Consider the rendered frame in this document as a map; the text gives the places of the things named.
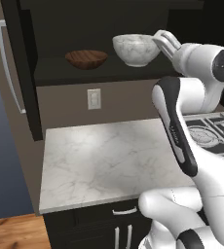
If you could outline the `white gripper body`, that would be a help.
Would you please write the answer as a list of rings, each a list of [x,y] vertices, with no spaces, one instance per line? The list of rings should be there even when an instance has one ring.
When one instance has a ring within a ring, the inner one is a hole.
[[[152,40],[170,61],[177,59],[181,43],[171,32],[166,30],[158,30],[152,37]]]

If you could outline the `white marble bowl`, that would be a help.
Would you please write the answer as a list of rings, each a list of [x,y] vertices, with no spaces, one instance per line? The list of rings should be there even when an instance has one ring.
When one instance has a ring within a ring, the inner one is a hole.
[[[116,55],[130,67],[144,67],[160,53],[151,35],[118,35],[112,38],[112,42]]]

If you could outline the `brown wooden bowl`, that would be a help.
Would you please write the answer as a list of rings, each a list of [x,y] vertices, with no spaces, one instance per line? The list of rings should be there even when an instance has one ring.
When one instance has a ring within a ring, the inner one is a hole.
[[[102,51],[80,50],[68,52],[65,59],[74,67],[81,70],[93,70],[102,65],[108,54]]]

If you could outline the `black gas hob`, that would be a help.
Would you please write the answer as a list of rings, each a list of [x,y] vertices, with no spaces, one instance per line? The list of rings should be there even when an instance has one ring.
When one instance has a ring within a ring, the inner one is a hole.
[[[224,157],[224,112],[186,116],[185,122],[199,146]]]

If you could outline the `taupe fridge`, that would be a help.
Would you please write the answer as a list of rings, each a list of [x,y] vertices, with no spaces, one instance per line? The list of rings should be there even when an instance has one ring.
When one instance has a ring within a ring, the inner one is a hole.
[[[3,18],[0,3],[0,19]],[[2,28],[14,84],[19,83],[8,31]],[[0,218],[39,213],[44,143],[34,141],[12,97],[0,54]]]

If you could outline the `black drawer front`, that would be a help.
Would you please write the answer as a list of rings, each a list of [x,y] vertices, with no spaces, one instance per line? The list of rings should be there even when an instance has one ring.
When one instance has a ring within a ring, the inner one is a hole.
[[[48,229],[60,232],[70,230],[79,225],[107,222],[118,218],[128,217],[129,215],[115,216],[112,214],[112,210],[124,211],[132,209],[135,206],[138,208],[138,200],[136,198],[72,210],[57,211],[44,214],[43,217]]]

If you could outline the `black cupboard door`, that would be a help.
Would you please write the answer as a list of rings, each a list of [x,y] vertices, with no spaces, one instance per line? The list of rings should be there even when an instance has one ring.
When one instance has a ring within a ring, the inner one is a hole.
[[[50,235],[52,249],[114,249],[115,226]]]
[[[127,246],[128,225],[132,225],[131,249],[138,249],[139,243],[150,231],[151,224],[140,222],[140,221],[133,221],[130,223],[125,223],[124,224],[125,245],[123,246],[124,249],[126,249],[126,246]]]

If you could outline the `white wall socket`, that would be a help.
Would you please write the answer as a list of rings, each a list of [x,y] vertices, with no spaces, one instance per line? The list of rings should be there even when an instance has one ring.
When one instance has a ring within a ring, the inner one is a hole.
[[[88,89],[88,109],[97,110],[101,108],[101,91],[100,89]]]

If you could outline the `black open wall cupboard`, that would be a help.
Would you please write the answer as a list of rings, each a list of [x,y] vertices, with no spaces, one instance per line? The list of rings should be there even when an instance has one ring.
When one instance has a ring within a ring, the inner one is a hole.
[[[169,29],[191,34],[183,18],[199,29],[204,0],[0,0],[28,125],[43,138],[36,89],[39,87],[158,79],[174,70],[163,55],[138,69],[116,56],[112,38]],[[108,54],[95,70],[80,70],[65,59],[78,50]]]

